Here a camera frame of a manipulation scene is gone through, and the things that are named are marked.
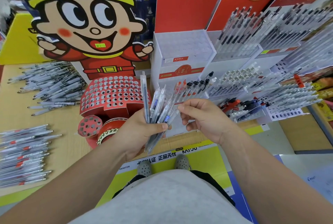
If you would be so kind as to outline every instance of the yellow belt buckle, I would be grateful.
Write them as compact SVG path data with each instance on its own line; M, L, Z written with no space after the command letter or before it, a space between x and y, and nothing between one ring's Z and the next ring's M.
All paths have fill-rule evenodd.
M105 73L116 73L117 67L116 66L102 66L103 72Z

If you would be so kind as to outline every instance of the cartoon nose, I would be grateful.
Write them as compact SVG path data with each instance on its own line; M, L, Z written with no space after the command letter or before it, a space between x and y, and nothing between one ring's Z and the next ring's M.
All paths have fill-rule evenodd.
M90 33L92 33L94 35L99 35L101 33L101 30L98 28L91 28Z

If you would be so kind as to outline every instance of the cardboard cutout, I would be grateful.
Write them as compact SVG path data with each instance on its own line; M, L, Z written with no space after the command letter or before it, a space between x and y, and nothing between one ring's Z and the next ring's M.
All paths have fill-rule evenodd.
M79 61L90 80L134 76L133 62L147 61L153 51L133 42L146 29L144 20L135 18L135 0L26 0L40 13L32 27L44 55L54 60Z

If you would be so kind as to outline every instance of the shoe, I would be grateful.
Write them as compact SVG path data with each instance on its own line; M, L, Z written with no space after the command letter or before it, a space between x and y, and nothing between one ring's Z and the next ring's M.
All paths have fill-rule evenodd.
M176 158L176 163L174 164L175 169L192 170L189 165L189 159L185 155L178 155Z
M139 163L137 170L138 170L138 175L143 175L145 177L148 177L152 175L152 164L149 162L149 160L144 160L141 163Z

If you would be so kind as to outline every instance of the grey t-shirt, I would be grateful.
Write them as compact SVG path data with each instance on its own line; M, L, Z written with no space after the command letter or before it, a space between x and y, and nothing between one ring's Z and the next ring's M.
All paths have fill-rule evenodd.
M140 179L70 224L251 223L213 186L186 170Z

